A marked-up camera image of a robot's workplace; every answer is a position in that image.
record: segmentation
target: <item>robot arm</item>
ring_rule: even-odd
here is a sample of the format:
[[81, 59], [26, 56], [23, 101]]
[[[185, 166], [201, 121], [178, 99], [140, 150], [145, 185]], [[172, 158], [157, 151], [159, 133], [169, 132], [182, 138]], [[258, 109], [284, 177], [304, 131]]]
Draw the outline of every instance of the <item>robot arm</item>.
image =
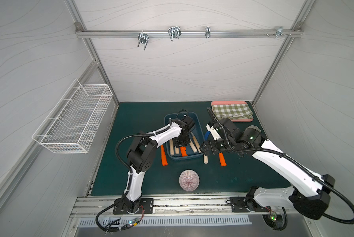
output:
[[190, 143], [189, 131], [193, 126], [194, 120], [185, 115], [183, 119], [170, 120], [169, 125], [147, 133], [147, 135], [153, 133], [154, 136], [134, 138], [127, 152], [132, 172], [128, 172], [127, 186], [124, 190], [124, 193], [127, 193], [123, 200], [124, 210], [128, 213], [135, 213], [138, 210], [144, 175], [153, 163], [157, 148], [170, 139], [173, 139], [176, 147], [187, 146]]
[[[242, 132], [229, 119], [221, 119], [219, 122], [224, 131], [218, 122], [210, 121], [207, 125], [213, 136], [213, 139], [204, 141], [201, 146], [201, 151], [207, 156], [220, 152], [234, 152], [233, 149], [241, 153], [241, 150], [249, 148], [264, 148], [284, 154], [256, 126], [249, 126]], [[225, 142], [224, 132], [227, 133], [232, 149]], [[252, 156], [274, 169], [292, 186], [272, 189], [251, 187], [244, 199], [244, 207], [250, 211], [256, 211], [259, 207], [265, 206], [295, 208], [299, 213], [315, 220], [323, 215], [329, 205], [330, 191], [317, 180], [326, 182], [333, 187], [335, 179], [329, 175], [322, 176], [306, 168], [316, 177], [313, 179], [288, 159], [269, 152], [255, 150], [252, 152]]]

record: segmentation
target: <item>white wire basket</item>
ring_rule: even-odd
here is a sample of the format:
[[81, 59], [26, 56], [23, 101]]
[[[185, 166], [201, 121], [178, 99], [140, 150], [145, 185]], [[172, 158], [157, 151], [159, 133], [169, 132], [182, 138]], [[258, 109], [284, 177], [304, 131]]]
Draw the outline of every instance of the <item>white wire basket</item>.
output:
[[76, 79], [32, 139], [53, 153], [88, 153], [112, 97], [108, 85], [81, 85]]

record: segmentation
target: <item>pink tray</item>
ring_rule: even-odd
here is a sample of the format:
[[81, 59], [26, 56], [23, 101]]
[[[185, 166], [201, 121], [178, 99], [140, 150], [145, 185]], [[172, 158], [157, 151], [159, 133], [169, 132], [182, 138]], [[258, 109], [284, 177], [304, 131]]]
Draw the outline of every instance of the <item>pink tray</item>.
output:
[[[245, 101], [213, 101], [211, 102], [211, 107], [213, 105], [234, 105], [234, 104], [244, 104], [247, 103]], [[232, 122], [251, 122], [253, 121], [253, 118], [251, 119], [232, 119]]]

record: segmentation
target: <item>folded cloth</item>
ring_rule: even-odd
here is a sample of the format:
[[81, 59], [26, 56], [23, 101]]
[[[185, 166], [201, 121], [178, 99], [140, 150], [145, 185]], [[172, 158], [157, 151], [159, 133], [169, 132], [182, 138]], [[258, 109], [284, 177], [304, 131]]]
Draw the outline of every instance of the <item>folded cloth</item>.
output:
[[233, 119], [250, 119], [253, 118], [253, 112], [248, 104], [233, 105], [211, 105], [215, 116], [221, 120], [222, 118]]

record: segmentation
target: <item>orange handle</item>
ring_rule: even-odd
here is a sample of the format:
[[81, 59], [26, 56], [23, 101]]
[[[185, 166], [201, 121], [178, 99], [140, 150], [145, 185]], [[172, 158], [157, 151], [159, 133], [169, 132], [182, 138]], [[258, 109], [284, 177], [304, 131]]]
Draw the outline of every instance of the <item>orange handle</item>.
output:
[[165, 155], [165, 150], [164, 150], [164, 145], [161, 145], [161, 162], [162, 165], [168, 165], [168, 162], [166, 162], [166, 155]]
[[186, 147], [182, 146], [182, 147], [180, 148], [180, 150], [181, 150], [182, 156], [188, 156], [188, 155], [186, 154]]
[[219, 160], [220, 160], [222, 166], [226, 166], [227, 165], [225, 163], [223, 153], [219, 153]]

